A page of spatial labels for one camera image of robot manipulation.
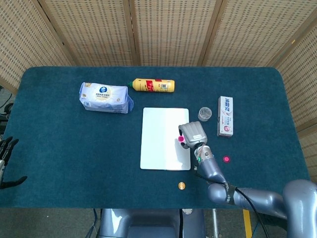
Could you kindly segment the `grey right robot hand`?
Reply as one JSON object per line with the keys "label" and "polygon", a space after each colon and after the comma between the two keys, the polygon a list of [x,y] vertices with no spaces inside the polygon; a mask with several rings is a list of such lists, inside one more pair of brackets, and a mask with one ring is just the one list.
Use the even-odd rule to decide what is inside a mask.
{"label": "grey right robot hand", "polygon": [[207,135],[199,121],[189,122],[178,126],[180,136],[184,140],[180,142],[184,149],[197,149],[207,144]]}

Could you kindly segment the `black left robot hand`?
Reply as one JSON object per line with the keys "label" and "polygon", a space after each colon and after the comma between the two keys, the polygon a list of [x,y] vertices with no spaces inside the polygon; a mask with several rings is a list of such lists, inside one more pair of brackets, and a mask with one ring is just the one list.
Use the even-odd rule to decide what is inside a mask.
{"label": "black left robot hand", "polygon": [[23,176],[18,180],[3,181],[6,166],[10,159],[13,148],[18,143],[18,141],[19,141],[18,139],[13,140],[12,136],[0,141],[0,189],[1,190],[11,188],[11,187],[16,187],[24,183],[24,181],[28,178],[27,176]]}

